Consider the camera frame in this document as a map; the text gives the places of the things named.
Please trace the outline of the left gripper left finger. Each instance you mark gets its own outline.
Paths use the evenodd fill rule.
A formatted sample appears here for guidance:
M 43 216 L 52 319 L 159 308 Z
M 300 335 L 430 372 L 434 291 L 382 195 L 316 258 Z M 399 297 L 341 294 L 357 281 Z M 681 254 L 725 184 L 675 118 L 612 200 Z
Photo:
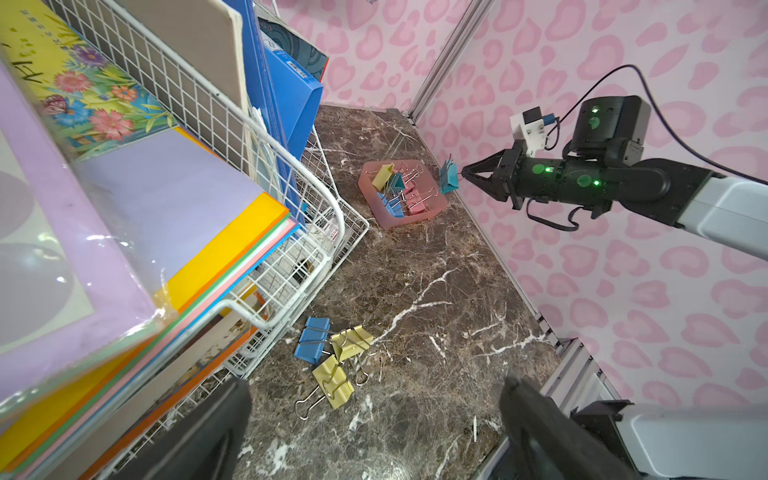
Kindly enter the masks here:
M 115 479 L 231 479 L 252 410 L 248 382 L 219 386 Z

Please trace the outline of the blue binder clip pair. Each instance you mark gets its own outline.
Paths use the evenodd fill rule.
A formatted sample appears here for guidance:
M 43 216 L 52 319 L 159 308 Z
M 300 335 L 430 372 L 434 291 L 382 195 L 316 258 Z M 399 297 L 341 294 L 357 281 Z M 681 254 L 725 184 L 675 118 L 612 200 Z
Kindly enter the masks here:
M 403 194 L 398 193 L 394 195 L 386 195 L 384 193 L 378 194 L 379 200 L 383 204 L 387 213 L 395 218 L 404 218 L 405 210 L 403 207 Z

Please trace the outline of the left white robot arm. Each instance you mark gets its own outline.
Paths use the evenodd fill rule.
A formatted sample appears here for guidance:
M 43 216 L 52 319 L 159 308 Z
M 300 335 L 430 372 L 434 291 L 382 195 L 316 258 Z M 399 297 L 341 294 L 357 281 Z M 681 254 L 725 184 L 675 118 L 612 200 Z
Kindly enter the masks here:
M 569 415 L 509 377 L 500 396 L 502 443 L 477 479 L 764 479 L 764 404 L 668 408 L 594 401 Z M 251 398 L 229 380 L 117 479 L 230 479 Z

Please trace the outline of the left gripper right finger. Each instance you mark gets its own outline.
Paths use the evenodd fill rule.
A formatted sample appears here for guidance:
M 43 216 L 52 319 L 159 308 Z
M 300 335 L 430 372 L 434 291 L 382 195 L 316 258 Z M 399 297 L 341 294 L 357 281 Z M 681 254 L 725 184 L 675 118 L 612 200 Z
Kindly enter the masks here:
M 499 409 L 522 479 L 636 477 L 597 438 L 520 378 L 505 378 Z

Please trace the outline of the olive yellow binder clip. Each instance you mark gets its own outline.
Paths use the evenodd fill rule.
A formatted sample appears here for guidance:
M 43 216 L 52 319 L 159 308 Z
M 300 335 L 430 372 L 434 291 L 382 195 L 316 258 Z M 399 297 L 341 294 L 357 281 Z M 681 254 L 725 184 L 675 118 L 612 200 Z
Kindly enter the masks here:
M 385 163 L 380 166 L 376 171 L 373 180 L 371 181 L 373 187 L 378 192 L 384 192 L 389 184 L 391 177 L 394 175 L 394 164 Z

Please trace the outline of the teal binder clip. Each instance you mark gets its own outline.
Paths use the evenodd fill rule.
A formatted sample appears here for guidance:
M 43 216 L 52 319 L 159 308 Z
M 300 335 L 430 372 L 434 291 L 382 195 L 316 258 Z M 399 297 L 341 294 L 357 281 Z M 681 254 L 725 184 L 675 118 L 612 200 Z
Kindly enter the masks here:
M 439 187 L 442 195 L 459 189 L 459 174 L 457 165 L 449 156 L 439 170 Z

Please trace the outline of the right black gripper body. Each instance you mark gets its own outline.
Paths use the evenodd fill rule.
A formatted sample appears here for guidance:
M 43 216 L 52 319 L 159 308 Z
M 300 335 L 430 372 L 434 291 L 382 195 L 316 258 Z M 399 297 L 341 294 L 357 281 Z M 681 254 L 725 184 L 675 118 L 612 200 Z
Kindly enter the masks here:
M 512 203 L 513 210 L 523 208 L 524 198 L 517 194 L 518 169 L 527 158 L 525 140 L 515 140 L 510 148 L 500 150 L 483 160 L 466 165 L 461 176 L 496 201 Z

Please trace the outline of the pink binder clip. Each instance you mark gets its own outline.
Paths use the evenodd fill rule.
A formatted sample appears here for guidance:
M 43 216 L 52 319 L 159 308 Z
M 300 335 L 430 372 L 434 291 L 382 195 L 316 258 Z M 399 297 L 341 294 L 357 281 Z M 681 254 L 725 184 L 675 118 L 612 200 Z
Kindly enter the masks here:
M 422 191 L 413 187 L 404 194 L 405 210 L 408 216 L 414 216 L 432 210 L 430 202 L 435 200 L 439 192 L 436 188 Z

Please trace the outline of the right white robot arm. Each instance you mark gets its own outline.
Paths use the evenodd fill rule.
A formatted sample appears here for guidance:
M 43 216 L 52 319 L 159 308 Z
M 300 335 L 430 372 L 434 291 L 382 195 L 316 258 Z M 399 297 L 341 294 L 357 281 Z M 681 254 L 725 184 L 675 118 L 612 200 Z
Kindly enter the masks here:
M 462 177 L 499 202 L 570 204 L 598 218 L 619 203 L 662 225 L 754 257 L 767 257 L 767 187 L 665 158 L 643 158 L 651 107 L 638 96 L 597 97 L 578 108 L 561 158 L 534 157 L 530 134 Z

